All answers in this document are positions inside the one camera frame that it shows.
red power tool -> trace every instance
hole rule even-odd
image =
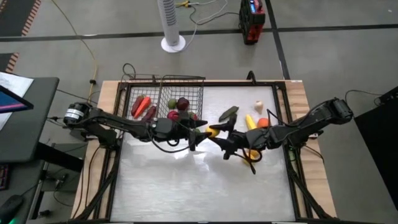
[[[239,27],[245,44],[255,44],[259,40],[266,13],[261,0],[241,0]]]

orange object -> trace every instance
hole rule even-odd
[[[257,122],[257,128],[266,128],[268,125],[268,118],[260,118],[259,122]]]
[[[146,96],[146,97],[142,100],[141,104],[139,105],[139,107],[138,107],[138,109],[137,109],[137,112],[136,112],[135,115],[134,115],[134,118],[137,119],[137,118],[142,114],[142,112],[144,112],[144,110],[145,110],[146,108],[148,108],[149,105],[150,105],[150,97]]]

green object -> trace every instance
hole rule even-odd
[[[238,111],[239,107],[232,106],[230,109],[226,110],[220,118],[218,118],[218,122],[222,122],[225,119],[229,118],[232,114],[235,114]]]
[[[176,105],[177,105],[176,99],[169,99],[169,102],[167,103],[169,109],[175,109]]]

wooden table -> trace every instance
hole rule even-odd
[[[205,80],[206,82],[251,82],[250,80]],[[304,90],[304,84],[302,81],[296,80],[288,80],[288,81],[280,81],[280,80],[258,80],[258,82],[285,82],[287,95],[289,98],[289,106],[292,112],[293,119],[300,118],[304,116],[310,109],[308,106],[307,96]],[[118,89],[119,81],[104,81],[101,88],[101,93],[99,95],[98,105],[97,107],[101,108],[105,112],[113,113],[114,112],[114,104],[116,101],[116,93]],[[282,99],[282,92],[279,91],[279,100],[280,106],[283,114],[284,121],[287,121],[285,116],[285,107],[283,105]],[[317,140],[309,140],[307,143],[308,146],[320,152],[318,141]],[[93,162],[91,165],[90,171],[90,188],[88,189],[88,171],[89,171],[89,163],[93,154],[99,143],[97,141],[91,141],[88,144],[86,158],[85,158],[85,168],[84,168],[84,182],[82,183],[80,177],[80,183],[78,186],[78,190],[76,192],[75,203],[72,210],[72,215],[75,213],[76,209],[78,208],[78,204],[80,201],[80,194],[81,194],[81,184],[83,184],[83,194],[81,198],[81,205],[78,208],[77,215],[79,215],[84,210],[84,204],[86,203],[86,193],[88,193],[88,203],[94,197],[95,193],[98,190],[101,171],[103,167],[103,161],[105,156],[105,150],[100,149],[93,158]],[[306,150],[305,148],[302,149],[301,152],[301,160],[303,171],[305,175],[305,180],[307,183],[307,188],[315,198],[315,200],[323,207],[323,209],[331,216],[335,217],[335,206],[333,204],[333,199],[331,197],[330,188],[328,179],[325,173],[325,167],[323,165],[322,160],[313,152]],[[108,202],[109,196],[109,189],[105,192],[102,203],[101,203],[101,210],[99,213],[99,218],[105,218],[106,213],[106,206]],[[303,203],[302,195],[299,189],[296,189],[298,195],[298,205],[300,208],[300,214],[302,217],[305,217],[305,207]]]

orange fruit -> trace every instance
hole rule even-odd
[[[259,122],[257,122],[257,128],[266,128],[268,125],[268,118],[260,118]]]

